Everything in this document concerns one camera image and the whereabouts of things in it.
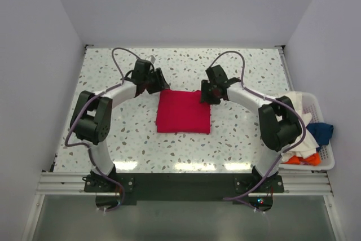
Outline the red t shirt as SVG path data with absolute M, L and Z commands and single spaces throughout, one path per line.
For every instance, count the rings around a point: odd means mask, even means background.
M 163 90 L 157 109 L 157 132 L 209 134 L 211 107 L 200 99 L 199 90 Z

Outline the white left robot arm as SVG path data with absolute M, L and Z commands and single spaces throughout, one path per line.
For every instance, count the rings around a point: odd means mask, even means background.
M 137 60 L 134 68 L 119 84 L 97 93 L 82 91 L 79 94 L 65 145 L 85 146 L 93 166 L 91 171 L 105 178 L 113 178 L 115 165 L 106 143 L 112 110 L 144 91 L 154 94 L 169 88 L 161 68 L 155 68 L 151 61 Z

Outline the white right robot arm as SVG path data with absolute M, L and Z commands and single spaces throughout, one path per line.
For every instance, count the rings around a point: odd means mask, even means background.
M 300 145 L 306 137 L 306 125 L 288 96 L 267 96 L 250 89 L 241 79 L 228 78 L 220 65 L 206 70 L 201 82 L 201 103 L 220 104 L 222 100 L 237 103 L 258 115 L 259 132 L 267 150 L 252 172 L 267 178 L 278 172 L 285 153 Z

